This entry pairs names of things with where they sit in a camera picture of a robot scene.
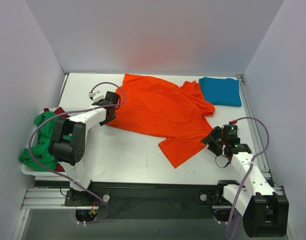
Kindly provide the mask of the orange t-shirt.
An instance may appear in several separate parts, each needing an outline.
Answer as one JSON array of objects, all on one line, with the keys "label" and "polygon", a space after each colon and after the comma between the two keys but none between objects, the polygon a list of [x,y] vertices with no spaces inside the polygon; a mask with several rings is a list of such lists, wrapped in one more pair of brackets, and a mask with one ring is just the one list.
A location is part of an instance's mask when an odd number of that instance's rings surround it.
[{"label": "orange t-shirt", "polygon": [[206,118],[215,107],[204,100],[199,83],[182,86],[161,78],[125,74],[116,93],[124,104],[109,126],[153,137],[164,137],[158,146],[174,168],[204,148],[201,140],[212,130]]}]

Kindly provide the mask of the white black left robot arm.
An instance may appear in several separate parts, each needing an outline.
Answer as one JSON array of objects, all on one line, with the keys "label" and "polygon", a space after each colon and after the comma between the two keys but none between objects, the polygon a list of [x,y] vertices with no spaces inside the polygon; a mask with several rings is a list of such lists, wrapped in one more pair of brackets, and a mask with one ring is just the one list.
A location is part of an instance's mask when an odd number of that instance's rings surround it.
[{"label": "white black left robot arm", "polygon": [[76,200],[83,206],[90,205],[94,200],[93,192],[88,190],[91,179],[82,161],[87,133],[92,127],[103,126],[116,118],[121,96],[111,91],[103,95],[98,91],[91,100],[93,103],[86,111],[78,110],[70,117],[56,119],[48,147],[48,152],[69,177],[70,188],[78,191]]}]

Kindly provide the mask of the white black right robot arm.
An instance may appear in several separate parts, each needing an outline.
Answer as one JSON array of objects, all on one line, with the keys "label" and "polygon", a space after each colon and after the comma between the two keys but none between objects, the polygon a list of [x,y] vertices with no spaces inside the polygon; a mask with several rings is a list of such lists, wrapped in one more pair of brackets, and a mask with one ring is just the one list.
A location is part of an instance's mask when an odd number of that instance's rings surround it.
[{"label": "white black right robot arm", "polygon": [[215,156],[224,156],[240,177],[241,183],[224,183],[214,191],[220,204],[230,202],[243,219],[248,237],[284,237],[287,233],[289,201],[264,178],[251,149],[241,143],[234,121],[215,127],[201,140]]}]

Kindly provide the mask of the white perforated plastic basket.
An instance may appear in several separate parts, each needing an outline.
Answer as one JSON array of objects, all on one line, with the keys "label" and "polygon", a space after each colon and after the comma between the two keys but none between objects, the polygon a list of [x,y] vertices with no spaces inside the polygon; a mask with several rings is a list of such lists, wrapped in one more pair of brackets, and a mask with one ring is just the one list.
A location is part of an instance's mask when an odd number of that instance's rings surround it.
[{"label": "white perforated plastic basket", "polygon": [[[69,109],[69,108],[63,108],[64,110],[65,110],[65,115],[63,115],[62,117],[63,118],[68,118],[68,117],[72,117],[72,116],[74,116],[74,114],[72,113],[72,111],[73,111],[73,109]],[[43,125],[45,125],[46,123],[48,123],[49,121],[45,121],[45,122],[43,122],[41,125],[39,125],[39,126],[35,126],[36,128],[38,128],[38,130],[43,126]],[[35,134],[35,136],[33,137],[33,139],[32,139],[32,146],[34,146],[34,145],[36,145],[37,144],[37,133]],[[32,159],[39,165],[39,166],[41,166],[41,165],[43,165],[43,164],[41,164],[35,157],[34,157],[34,155],[33,155],[33,153],[29,153],[30,154],[30,156],[32,157]]]}]

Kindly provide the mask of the folded blue t-shirt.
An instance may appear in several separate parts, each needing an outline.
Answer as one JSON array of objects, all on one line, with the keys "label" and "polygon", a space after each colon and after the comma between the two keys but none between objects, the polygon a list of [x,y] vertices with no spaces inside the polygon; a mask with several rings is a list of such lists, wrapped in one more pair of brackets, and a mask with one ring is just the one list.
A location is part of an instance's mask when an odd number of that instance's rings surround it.
[{"label": "folded blue t-shirt", "polygon": [[199,79],[199,84],[205,101],[219,106],[242,106],[238,80],[203,77]]}]

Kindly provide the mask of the dark red t-shirt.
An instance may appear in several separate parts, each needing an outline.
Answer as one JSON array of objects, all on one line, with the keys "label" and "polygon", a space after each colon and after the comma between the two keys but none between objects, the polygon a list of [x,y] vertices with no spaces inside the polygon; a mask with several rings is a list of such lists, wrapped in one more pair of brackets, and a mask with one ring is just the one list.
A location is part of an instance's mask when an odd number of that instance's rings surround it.
[{"label": "dark red t-shirt", "polygon": [[44,112],[52,112],[56,115],[58,114],[62,114],[65,112],[65,110],[62,107],[57,107],[57,108],[44,108],[43,109]]}]

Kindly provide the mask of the green t-shirt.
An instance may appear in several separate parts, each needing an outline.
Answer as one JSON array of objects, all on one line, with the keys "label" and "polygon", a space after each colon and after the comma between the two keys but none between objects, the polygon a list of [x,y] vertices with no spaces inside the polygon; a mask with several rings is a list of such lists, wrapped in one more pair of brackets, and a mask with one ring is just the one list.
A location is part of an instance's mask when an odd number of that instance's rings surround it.
[{"label": "green t-shirt", "polygon": [[[35,120],[34,124],[36,127],[41,125],[43,122],[49,118],[55,116],[54,113],[47,111],[39,114]],[[64,172],[63,167],[54,159],[52,155],[48,152],[48,146],[50,143],[50,138],[54,128],[56,119],[43,125],[37,132],[37,144],[31,147],[34,157],[47,168],[52,169],[55,172]],[[20,153],[18,160],[20,163],[32,168],[38,172],[45,172],[46,170],[39,166],[30,156],[28,148],[24,148]]]}]

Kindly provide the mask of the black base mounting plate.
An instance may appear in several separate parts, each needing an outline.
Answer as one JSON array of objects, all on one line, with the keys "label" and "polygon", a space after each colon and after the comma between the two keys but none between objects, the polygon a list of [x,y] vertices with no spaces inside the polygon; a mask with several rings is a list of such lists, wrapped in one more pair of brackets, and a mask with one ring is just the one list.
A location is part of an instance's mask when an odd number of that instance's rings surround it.
[{"label": "black base mounting plate", "polygon": [[93,182],[89,190],[70,188],[66,207],[74,207],[79,221],[94,220],[228,220],[231,203],[223,198],[223,184],[157,184]]}]

